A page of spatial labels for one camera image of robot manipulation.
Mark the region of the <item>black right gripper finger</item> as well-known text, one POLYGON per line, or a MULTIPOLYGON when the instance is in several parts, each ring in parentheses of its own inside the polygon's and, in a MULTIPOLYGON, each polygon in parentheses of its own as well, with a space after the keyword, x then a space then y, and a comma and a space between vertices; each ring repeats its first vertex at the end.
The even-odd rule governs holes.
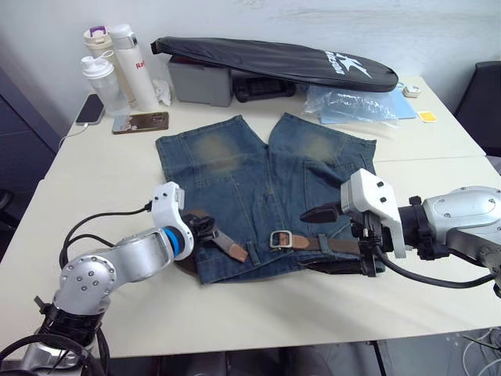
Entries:
POLYGON ((329 275, 365 274, 365 272, 362 270, 361 263, 358 261, 311 261, 301 262, 300 266, 305 269, 310 269, 319 273, 329 275))
POLYGON ((307 210, 301 214, 300 220, 308 223, 331 223, 336 222, 341 216, 341 204, 331 202, 307 210))

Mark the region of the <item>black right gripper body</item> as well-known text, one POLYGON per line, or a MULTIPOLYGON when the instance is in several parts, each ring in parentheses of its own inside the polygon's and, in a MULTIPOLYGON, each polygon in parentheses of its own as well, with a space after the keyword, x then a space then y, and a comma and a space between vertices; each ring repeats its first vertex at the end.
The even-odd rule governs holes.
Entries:
POLYGON ((351 233, 358 239, 362 274, 375 277, 385 271, 385 265, 380 260, 378 252, 386 255, 393 251, 389 228, 381 224, 377 215, 362 213, 360 219, 351 220, 351 233))

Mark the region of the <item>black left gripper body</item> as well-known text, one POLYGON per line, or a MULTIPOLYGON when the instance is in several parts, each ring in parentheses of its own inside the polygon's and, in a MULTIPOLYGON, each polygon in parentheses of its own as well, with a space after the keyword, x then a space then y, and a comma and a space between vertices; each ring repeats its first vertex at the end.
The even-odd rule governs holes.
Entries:
POLYGON ((215 226, 214 218, 210 216, 198 216, 194 214, 188 214, 186 216, 186 224, 191 230, 195 241, 202 241, 202 236, 205 233, 210 233, 215 226))

